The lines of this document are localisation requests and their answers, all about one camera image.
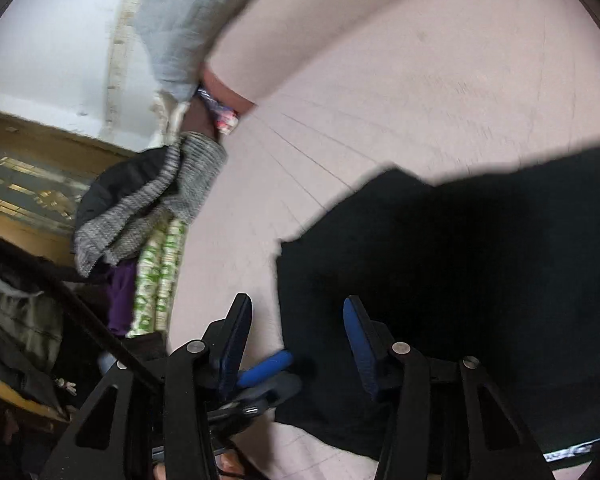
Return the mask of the grey striped knit garment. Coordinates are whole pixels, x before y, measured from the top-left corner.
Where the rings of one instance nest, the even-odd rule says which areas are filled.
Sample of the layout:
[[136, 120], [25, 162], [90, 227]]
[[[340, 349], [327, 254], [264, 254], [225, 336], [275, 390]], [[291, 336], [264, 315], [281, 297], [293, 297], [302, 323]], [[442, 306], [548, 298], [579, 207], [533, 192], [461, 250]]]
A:
[[166, 160], [154, 180], [87, 222], [73, 235], [76, 270], [86, 278], [98, 266], [136, 256], [158, 224], [178, 218], [191, 224], [227, 160], [215, 134], [184, 131], [165, 145]]

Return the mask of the wooden cabinet with glass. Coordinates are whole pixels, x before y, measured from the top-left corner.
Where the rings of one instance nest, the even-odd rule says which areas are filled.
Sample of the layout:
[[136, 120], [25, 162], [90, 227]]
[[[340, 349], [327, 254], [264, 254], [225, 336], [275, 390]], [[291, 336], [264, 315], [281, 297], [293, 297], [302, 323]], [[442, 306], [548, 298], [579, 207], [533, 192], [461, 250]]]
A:
[[131, 151], [0, 113], [0, 237], [31, 255], [74, 263], [80, 199]]

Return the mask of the pink sofa back cushion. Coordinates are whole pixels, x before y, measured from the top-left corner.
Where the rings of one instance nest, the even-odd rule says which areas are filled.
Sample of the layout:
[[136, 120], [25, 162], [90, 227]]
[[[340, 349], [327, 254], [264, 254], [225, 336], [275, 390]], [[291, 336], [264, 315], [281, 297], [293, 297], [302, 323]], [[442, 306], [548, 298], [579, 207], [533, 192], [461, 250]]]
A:
[[215, 99], [248, 113], [341, 36], [401, 0], [252, 0], [202, 69]]

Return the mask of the black pants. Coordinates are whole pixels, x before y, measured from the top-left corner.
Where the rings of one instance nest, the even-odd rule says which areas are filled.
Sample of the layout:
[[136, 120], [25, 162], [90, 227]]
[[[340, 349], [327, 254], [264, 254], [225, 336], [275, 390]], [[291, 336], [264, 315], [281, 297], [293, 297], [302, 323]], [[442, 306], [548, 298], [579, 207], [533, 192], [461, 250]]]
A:
[[392, 168], [280, 246], [302, 390], [276, 422], [377, 458], [385, 411], [343, 323], [357, 296], [397, 340], [478, 359], [544, 452], [600, 438], [600, 146], [430, 185]]

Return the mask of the black garment on pile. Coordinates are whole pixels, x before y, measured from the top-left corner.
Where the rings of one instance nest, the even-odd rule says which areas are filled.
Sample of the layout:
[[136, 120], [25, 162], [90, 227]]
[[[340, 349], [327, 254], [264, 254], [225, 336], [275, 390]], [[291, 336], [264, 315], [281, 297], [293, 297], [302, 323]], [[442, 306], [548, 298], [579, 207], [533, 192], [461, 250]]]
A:
[[149, 181], [158, 177], [168, 148], [151, 148], [118, 162], [100, 174], [79, 202], [73, 235]]

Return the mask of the red blue snack packet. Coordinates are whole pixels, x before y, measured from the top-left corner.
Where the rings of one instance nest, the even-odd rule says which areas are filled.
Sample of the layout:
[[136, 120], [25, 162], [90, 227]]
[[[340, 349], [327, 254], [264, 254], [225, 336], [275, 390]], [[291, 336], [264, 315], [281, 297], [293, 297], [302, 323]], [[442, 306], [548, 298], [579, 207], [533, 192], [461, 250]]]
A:
[[236, 110], [215, 99], [202, 84], [196, 89], [196, 96], [208, 108], [219, 134], [229, 136], [239, 124], [239, 115]]

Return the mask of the purple cloth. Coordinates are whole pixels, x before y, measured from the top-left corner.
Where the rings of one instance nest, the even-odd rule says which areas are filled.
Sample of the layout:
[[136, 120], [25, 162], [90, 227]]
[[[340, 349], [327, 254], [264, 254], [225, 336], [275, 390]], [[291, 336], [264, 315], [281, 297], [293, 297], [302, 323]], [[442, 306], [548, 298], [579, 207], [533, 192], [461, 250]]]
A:
[[137, 260], [124, 260], [107, 274], [108, 330], [125, 336], [131, 329], [134, 314]]

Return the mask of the cream folded cloth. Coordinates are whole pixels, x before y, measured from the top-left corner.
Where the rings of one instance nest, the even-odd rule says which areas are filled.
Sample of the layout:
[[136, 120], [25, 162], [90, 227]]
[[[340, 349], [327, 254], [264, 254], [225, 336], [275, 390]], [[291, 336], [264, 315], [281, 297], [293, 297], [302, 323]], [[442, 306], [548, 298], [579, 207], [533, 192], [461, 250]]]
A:
[[160, 90], [155, 93], [151, 110], [157, 117], [157, 128], [151, 136], [150, 148], [162, 148], [178, 140], [181, 125], [189, 107], [189, 101], [178, 102], [169, 92]]

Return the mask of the green white patterned cloth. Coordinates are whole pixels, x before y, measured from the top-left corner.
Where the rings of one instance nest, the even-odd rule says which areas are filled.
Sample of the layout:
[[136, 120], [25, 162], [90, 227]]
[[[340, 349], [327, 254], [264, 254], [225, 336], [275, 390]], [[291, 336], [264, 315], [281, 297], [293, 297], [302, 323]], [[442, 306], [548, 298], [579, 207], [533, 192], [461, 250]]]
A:
[[137, 261], [132, 324], [126, 338], [169, 330], [188, 225], [172, 218], [155, 227]]

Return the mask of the grey quilted blanket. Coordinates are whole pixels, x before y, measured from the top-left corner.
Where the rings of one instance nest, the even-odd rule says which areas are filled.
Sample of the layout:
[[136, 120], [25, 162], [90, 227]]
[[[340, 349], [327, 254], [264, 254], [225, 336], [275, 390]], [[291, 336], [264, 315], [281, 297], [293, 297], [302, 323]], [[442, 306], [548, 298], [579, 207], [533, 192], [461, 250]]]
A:
[[159, 89], [187, 102], [199, 69], [223, 28], [251, 0], [142, 0], [134, 28], [148, 53]]

